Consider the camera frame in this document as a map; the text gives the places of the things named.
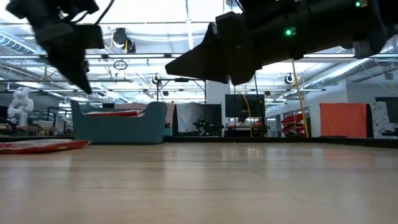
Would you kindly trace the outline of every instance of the ductwork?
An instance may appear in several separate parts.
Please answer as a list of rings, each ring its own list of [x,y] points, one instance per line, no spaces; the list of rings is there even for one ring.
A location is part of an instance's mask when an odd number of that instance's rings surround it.
[[[26,44],[23,44],[18,38],[11,37],[10,34],[6,34],[0,31],[0,45],[3,45],[7,48],[15,50],[22,54],[34,54],[36,50],[31,47],[28,47]]]
[[[7,62],[0,62],[0,74],[4,74],[5,76],[12,76],[12,77],[18,77],[18,75],[23,75],[25,77],[34,77],[34,78],[43,78],[41,75],[36,74],[34,72],[31,72],[29,70],[19,68],[15,65],[11,65],[10,63]],[[60,88],[60,89],[65,89],[65,87],[59,83],[52,83],[51,85],[47,84],[42,84],[43,86],[46,86],[48,88]]]
[[[398,53],[398,35],[393,36],[389,39],[380,52],[381,54],[396,54]],[[326,86],[331,83],[336,83],[340,80],[348,78],[359,72],[363,72],[365,69],[368,70],[377,66],[376,61],[373,58],[364,58],[356,60],[349,64],[337,65],[309,80],[301,88],[313,88],[315,86]],[[286,93],[281,97],[286,97],[295,92]]]

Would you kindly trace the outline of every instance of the column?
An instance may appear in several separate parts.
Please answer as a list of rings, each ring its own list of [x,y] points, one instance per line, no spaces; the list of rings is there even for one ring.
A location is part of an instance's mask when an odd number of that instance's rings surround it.
[[[225,95],[230,94],[229,84],[206,81],[206,99],[208,104],[221,104],[223,125],[228,122],[225,117]]]

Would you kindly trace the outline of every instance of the red cushion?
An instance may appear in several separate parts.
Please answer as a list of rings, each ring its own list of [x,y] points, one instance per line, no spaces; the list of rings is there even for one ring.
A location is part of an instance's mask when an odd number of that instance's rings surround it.
[[[0,154],[34,154],[78,149],[90,141],[71,139],[41,139],[33,141],[1,142]]]
[[[137,116],[137,110],[119,111],[119,112],[89,112],[85,113],[86,116]]]

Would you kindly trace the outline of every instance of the black monitor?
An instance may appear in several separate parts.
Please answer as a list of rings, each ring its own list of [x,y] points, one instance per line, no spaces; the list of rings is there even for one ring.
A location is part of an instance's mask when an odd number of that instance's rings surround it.
[[[113,109],[114,108],[114,103],[102,103],[102,108]]]
[[[264,95],[225,95],[225,116],[227,118],[263,118],[265,117]]]
[[[390,123],[398,123],[398,100],[386,100],[386,106]]]

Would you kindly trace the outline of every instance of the wooden floor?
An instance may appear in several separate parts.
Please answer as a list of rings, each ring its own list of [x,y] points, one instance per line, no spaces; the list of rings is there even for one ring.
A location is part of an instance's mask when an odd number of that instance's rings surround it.
[[[397,220],[398,150],[190,143],[0,156],[1,224]]]

